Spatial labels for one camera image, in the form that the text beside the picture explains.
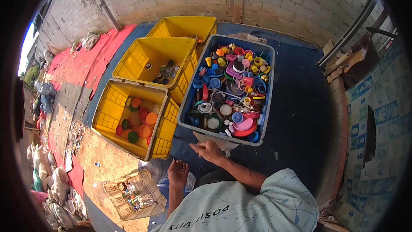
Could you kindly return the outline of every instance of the tree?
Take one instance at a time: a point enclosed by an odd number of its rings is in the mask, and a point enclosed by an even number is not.
[[[26,76],[24,77],[24,82],[26,84],[30,84],[30,81],[34,82],[37,77],[39,77],[40,69],[37,65],[33,65],[28,71]]]

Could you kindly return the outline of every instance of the sky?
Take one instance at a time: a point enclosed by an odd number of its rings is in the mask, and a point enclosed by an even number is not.
[[[17,75],[20,75],[22,72],[26,71],[27,67],[27,54],[30,51],[31,46],[33,45],[33,31],[34,25],[30,23],[30,27],[26,33],[26,37],[24,38],[23,47],[21,48],[21,55],[20,55],[20,64],[18,66]]]

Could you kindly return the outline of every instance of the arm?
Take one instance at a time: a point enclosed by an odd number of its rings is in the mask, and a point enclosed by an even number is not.
[[[222,151],[213,141],[199,143],[198,145],[191,143],[190,147],[208,162],[224,168],[252,192],[260,193],[260,188],[267,176],[231,161],[223,155]]]
[[[173,160],[167,170],[167,174],[169,176],[169,209],[167,211],[167,218],[169,218],[170,214],[183,201],[183,189],[188,180],[189,165],[181,160]]]

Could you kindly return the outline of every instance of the white plastic basket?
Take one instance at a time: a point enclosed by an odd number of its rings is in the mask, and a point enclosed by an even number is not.
[[[157,201],[157,204],[140,210],[133,209],[123,197],[121,190],[119,189],[119,185],[127,180],[140,192],[143,199],[154,198]],[[136,169],[132,173],[122,176],[115,181],[104,183],[103,188],[115,206],[121,220],[126,221],[146,218],[151,215],[162,213],[166,210],[165,206],[167,200],[164,195],[160,193],[156,183],[153,182],[152,176],[147,169]]]

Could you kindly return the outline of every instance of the red carpet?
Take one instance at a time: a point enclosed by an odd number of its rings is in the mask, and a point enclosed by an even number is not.
[[[136,24],[130,24],[125,25],[119,32],[115,29],[109,30],[100,36],[90,51],[81,48],[70,55],[70,48],[65,49],[54,57],[47,71],[47,79],[57,90],[60,90],[64,81],[79,86],[84,85],[86,81],[84,86],[95,91],[106,65],[135,27]]]
[[[126,25],[119,32],[111,29],[107,33],[101,34],[100,39],[90,51],[81,48],[80,51],[75,51],[70,55],[70,48],[67,48],[53,58],[50,69],[47,71],[46,80],[50,80],[57,90],[60,90],[63,82],[93,89],[93,93],[90,95],[91,99],[107,64],[135,27],[136,24]],[[57,166],[65,167],[65,157],[59,156],[56,152],[56,143],[52,134],[49,134],[49,149],[53,152]],[[83,175],[85,171],[75,155],[72,155],[72,161],[73,168],[68,172],[69,185],[83,198]]]

